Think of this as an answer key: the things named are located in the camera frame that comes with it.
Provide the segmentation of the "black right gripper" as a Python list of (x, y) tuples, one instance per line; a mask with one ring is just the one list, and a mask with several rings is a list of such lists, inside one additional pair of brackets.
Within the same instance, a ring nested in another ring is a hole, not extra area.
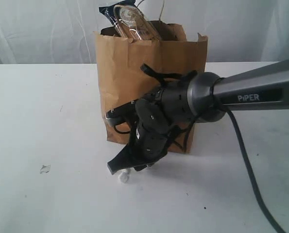
[(160, 101), (153, 96), (141, 97), (135, 110), (138, 120), (132, 127), (131, 145), (125, 145), (107, 163), (111, 175), (127, 168), (142, 171), (168, 153), (172, 125), (162, 112)]

